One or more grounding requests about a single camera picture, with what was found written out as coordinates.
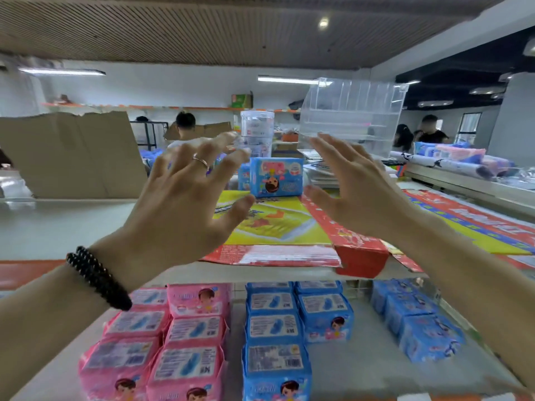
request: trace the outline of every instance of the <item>bracelet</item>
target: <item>bracelet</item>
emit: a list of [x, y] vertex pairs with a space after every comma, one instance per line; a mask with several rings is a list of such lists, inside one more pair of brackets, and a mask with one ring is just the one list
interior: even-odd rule
[[112, 308], [123, 311], [132, 308], [132, 300], [128, 292], [89, 250], [78, 246], [76, 253], [67, 255], [66, 261]]

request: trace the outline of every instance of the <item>cardboard box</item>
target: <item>cardboard box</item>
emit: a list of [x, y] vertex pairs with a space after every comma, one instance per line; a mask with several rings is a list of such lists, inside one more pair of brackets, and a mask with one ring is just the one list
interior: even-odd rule
[[252, 108], [252, 93], [232, 94], [231, 108]]
[[164, 134], [164, 138], [168, 141], [189, 141], [200, 137], [215, 138], [223, 132], [230, 131], [232, 131], [230, 121], [218, 122], [215, 124], [196, 125], [195, 129], [192, 133], [190, 133], [190, 135], [188, 135], [185, 139], [181, 139], [177, 124], [173, 122], [167, 132]]
[[147, 180], [125, 112], [0, 118], [0, 146], [37, 198], [137, 198]]

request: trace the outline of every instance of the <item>man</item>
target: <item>man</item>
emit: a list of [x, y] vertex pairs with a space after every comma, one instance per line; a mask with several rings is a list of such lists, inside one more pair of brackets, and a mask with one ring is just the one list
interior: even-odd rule
[[426, 143], [449, 143], [448, 136], [437, 129], [438, 117], [436, 115], [426, 115], [422, 119], [420, 129], [414, 133], [415, 142]]

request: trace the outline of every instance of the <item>blue package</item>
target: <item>blue package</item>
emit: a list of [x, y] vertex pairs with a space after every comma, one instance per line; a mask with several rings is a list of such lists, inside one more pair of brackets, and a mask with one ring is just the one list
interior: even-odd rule
[[251, 194], [255, 197], [303, 194], [303, 159], [251, 158]]
[[245, 289], [247, 294], [254, 292], [291, 292], [294, 284], [291, 281], [247, 283]]
[[303, 328], [297, 313], [248, 315], [247, 343], [295, 343], [303, 341]]
[[260, 292], [247, 297], [250, 315], [273, 315], [298, 312], [293, 294], [289, 292]]
[[411, 362], [453, 356], [466, 343], [463, 331], [442, 315], [406, 317], [400, 349]]
[[371, 295], [371, 306], [378, 314], [384, 315], [386, 308], [386, 298], [390, 294], [418, 293], [418, 289], [409, 280], [387, 280], [373, 281], [373, 291]]
[[399, 337], [405, 317], [436, 314], [438, 307], [423, 294], [392, 294], [386, 298], [385, 323]]
[[297, 294], [342, 293], [342, 283], [338, 280], [296, 281], [295, 292]]
[[298, 296], [305, 343], [346, 341], [351, 338], [353, 309], [342, 294]]
[[249, 191], [251, 182], [251, 165], [244, 163], [237, 171], [237, 189], [242, 191]]
[[308, 401], [312, 368], [303, 343], [250, 344], [242, 352], [244, 401]]

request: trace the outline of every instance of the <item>product box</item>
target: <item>product box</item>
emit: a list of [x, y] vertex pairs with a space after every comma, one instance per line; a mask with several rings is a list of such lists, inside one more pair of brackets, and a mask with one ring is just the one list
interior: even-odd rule
[[167, 288], [169, 308], [173, 318], [223, 316], [230, 313], [230, 285], [170, 284]]
[[298, 312], [293, 294], [289, 292], [264, 292], [247, 297], [249, 315], [273, 315]]
[[158, 288], [140, 288], [130, 294], [132, 300], [131, 310], [168, 310], [167, 289]]
[[86, 352], [78, 375], [88, 399], [145, 400], [157, 338], [103, 339]]
[[373, 291], [371, 295], [371, 306], [378, 314], [384, 315], [386, 307], [386, 298], [390, 294], [411, 294], [418, 293], [408, 280], [374, 280]]
[[232, 94], [231, 108], [252, 108], [251, 94]]
[[292, 292], [293, 288], [294, 284], [291, 281], [247, 283], [245, 285], [247, 294], [257, 292]]
[[241, 191], [249, 191], [251, 182], [251, 165], [244, 163], [237, 171], [237, 189]]
[[312, 294], [312, 293], [342, 293], [342, 283], [338, 280], [328, 281], [296, 281], [295, 292], [297, 294]]
[[400, 349], [411, 362], [453, 356], [465, 342], [463, 331], [441, 315], [406, 317]]
[[169, 322], [168, 310], [123, 311], [104, 326], [103, 337], [158, 337], [161, 340]]
[[218, 346], [163, 348], [147, 383], [149, 401], [219, 401], [224, 371]]
[[405, 317], [437, 312], [437, 305], [423, 294], [391, 294], [386, 298], [385, 323], [399, 337]]
[[247, 343], [295, 343], [303, 341], [301, 320], [296, 313], [248, 315], [245, 325]]
[[242, 352], [244, 401], [308, 401], [312, 368], [300, 342], [246, 344]]
[[301, 294], [298, 302], [305, 343], [351, 338], [353, 309], [342, 294]]
[[222, 317], [193, 317], [173, 319], [164, 346], [219, 346], [227, 332], [227, 324]]
[[256, 197], [303, 194], [303, 159], [251, 158], [251, 194]]

